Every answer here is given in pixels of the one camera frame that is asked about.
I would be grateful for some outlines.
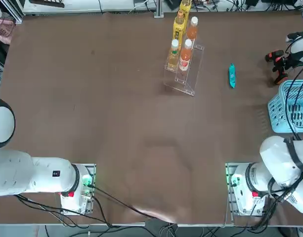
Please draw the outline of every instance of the plastic bottle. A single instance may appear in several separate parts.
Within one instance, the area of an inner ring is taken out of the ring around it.
[[[184,29],[183,33],[186,31],[187,21],[189,19],[189,13],[192,6],[191,0],[182,0],[180,4],[180,10],[183,11],[183,17],[184,17]]]
[[[198,23],[198,19],[196,16],[193,16],[191,18],[191,24],[189,26],[189,28],[187,28],[186,31],[186,38],[190,39],[192,41],[192,49],[194,47],[194,42],[196,39],[196,34],[197,34],[197,23]]]
[[[168,55],[168,69],[171,71],[176,71],[177,63],[179,61],[178,53],[179,41],[177,39],[172,40],[171,49]]]
[[[179,49],[181,48],[182,45],[183,29],[184,29],[183,12],[179,10],[177,12],[177,16],[173,24],[173,40],[174,39],[178,40]]]
[[[187,39],[184,44],[184,48],[181,50],[180,60],[179,60],[179,70],[181,73],[185,74],[189,68],[191,56],[192,56],[192,41]]]

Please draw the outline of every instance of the blue plastic basket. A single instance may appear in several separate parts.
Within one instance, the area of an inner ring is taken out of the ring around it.
[[[277,93],[268,103],[271,126],[273,131],[277,133],[292,132],[285,116],[286,94],[291,83],[292,80],[283,82],[279,87],[279,93]],[[288,119],[292,124],[295,132],[303,132],[303,87],[294,107],[296,96],[302,84],[303,80],[295,81],[292,85],[288,98]]]

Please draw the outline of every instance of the yellow bottle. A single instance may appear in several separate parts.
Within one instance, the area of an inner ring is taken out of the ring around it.
[[[192,6],[192,1],[191,0],[182,0],[181,1],[180,10],[183,11],[183,15],[184,15],[183,34],[186,31],[186,26],[187,26],[187,21],[189,19],[189,13],[190,13],[191,6]]]
[[[182,37],[183,37],[183,30],[184,30],[184,18],[183,18],[183,12],[178,11],[177,16],[174,20],[173,24],[173,40],[176,39],[179,41],[179,49],[182,45]]]

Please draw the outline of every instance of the bottle cap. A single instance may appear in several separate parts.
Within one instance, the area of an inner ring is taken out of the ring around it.
[[[179,41],[177,39],[173,39],[171,42],[171,46],[177,48],[179,46]]]
[[[198,19],[196,16],[193,16],[192,19],[191,19],[191,23],[193,26],[197,26],[197,23],[198,23]]]
[[[187,39],[187,40],[185,41],[184,47],[190,48],[191,46],[192,46],[192,41],[191,41],[190,39]]]
[[[177,16],[178,16],[178,17],[183,17],[183,11],[179,10],[179,11],[177,12]]]

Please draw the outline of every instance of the orange juice bottle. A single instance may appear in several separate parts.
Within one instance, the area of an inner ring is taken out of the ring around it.
[[[189,28],[187,28],[187,31],[186,31],[186,38],[190,39],[192,41],[191,49],[193,49],[194,42],[195,42],[195,39],[196,39],[197,23],[198,23],[197,17],[193,16],[192,19],[191,19],[191,24],[190,24]]]
[[[184,48],[181,50],[180,60],[179,60],[179,70],[181,73],[185,74],[189,68],[191,56],[192,56],[192,41],[187,39],[184,44]]]
[[[183,11],[179,10],[177,12],[177,16],[173,24],[173,38],[172,38],[173,40],[176,39],[179,41],[179,49],[181,48],[181,44],[182,44],[183,29],[184,29]]]

